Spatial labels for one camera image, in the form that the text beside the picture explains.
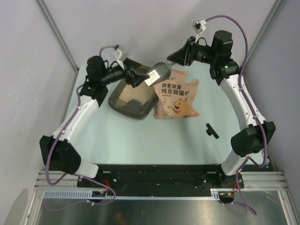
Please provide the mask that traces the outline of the silver metal scoop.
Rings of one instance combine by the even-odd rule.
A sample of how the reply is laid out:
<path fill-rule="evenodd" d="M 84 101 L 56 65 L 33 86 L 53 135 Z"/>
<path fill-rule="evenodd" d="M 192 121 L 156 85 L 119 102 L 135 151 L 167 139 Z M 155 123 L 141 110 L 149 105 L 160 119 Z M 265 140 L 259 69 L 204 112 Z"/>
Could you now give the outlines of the silver metal scoop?
<path fill-rule="evenodd" d="M 172 73 L 172 66 L 174 66 L 175 62 L 158 62 L 153 67 L 149 69 L 147 72 L 147 75 L 149 75 L 149 78 L 145 80 L 145 83 L 148 86 L 153 86 L 158 83 L 163 82 L 167 78 L 170 77 Z"/>

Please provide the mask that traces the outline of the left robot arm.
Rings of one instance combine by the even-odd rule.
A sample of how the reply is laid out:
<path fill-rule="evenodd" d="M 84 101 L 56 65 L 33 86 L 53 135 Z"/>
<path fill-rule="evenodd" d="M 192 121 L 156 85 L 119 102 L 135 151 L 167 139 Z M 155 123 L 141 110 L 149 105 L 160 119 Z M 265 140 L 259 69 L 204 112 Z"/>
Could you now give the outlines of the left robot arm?
<path fill-rule="evenodd" d="M 98 165 L 82 159 L 73 143 L 77 140 L 91 116 L 100 108 L 107 93 L 107 85 L 119 80 L 133 87 L 148 78 L 149 67 L 129 58 L 123 66 L 109 64 L 101 56 L 87 61 L 84 83 L 76 89 L 77 104 L 61 126 L 50 136 L 42 136 L 39 144 L 46 170 L 87 177 L 87 182 L 97 188 L 104 178 Z"/>

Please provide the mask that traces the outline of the pink cat litter bag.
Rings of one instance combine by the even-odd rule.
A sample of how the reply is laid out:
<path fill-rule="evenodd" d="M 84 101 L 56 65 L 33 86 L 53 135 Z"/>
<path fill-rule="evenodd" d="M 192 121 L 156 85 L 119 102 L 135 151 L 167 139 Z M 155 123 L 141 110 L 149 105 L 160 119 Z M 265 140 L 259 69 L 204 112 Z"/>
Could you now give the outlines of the pink cat litter bag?
<path fill-rule="evenodd" d="M 199 80 L 187 82 L 188 72 L 174 69 L 169 78 L 154 85 L 158 97 L 155 119 L 178 119 L 199 116 L 193 107 Z"/>

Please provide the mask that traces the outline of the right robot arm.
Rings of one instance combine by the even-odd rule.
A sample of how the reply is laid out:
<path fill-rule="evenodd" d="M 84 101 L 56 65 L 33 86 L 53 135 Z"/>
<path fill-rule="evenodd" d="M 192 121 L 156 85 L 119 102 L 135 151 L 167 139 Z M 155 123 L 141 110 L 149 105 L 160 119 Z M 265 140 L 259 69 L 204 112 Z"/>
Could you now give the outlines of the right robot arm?
<path fill-rule="evenodd" d="M 274 122 L 268 122 L 255 106 L 244 82 L 239 65 L 231 58 L 232 34 L 216 31 L 211 45 L 201 45 L 196 37 L 187 39 L 182 48 L 170 54 L 168 61 L 190 66 L 194 61 L 210 66 L 210 76 L 228 97 L 237 116 L 240 131 L 231 138 L 232 151 L 217 170 L 216 182 L 221 188 L 229 187 L 238 178 L 252 155 L 263 152 L 261 164 L 265 166 L 268 143 L 275 133 Z"/>

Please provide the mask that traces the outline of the black bag sealing clip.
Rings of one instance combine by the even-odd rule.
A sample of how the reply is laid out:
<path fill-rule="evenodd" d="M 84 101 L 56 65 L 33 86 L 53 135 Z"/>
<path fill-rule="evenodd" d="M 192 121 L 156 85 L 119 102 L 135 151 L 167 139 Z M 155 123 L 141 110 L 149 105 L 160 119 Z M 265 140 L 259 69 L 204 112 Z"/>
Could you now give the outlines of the black bag sealing clip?
<path fill-rule="evenodd" d="M 217 134 L 217 132 L 213 129 L 213 127 L 209 123 L 206 124 L 206 127 L 207 127 L 206 133 L 208 136 L 214 136 L 215 139 L 219 138 L 219 135 Z"/>

